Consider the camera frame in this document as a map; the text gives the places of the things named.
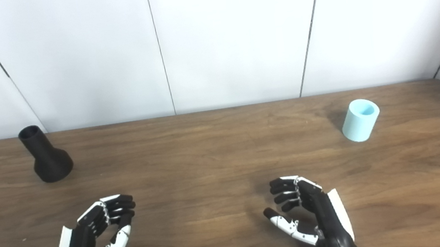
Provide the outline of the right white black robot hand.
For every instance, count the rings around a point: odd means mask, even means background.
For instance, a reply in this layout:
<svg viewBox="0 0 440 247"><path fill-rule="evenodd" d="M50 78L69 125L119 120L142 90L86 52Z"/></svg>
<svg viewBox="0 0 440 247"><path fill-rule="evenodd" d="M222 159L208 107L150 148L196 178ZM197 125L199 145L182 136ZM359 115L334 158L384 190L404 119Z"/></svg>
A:
<svg viewBox="0 0 440 247"><path fill-rule="evenodd" d="M302 207L315 216L315 225L263 210L271 224L298 242L314 247L358 247L348 213L336 189L325 192L319 184L299 175L278 177L269 183L275 204L285 213Z"/></svg>

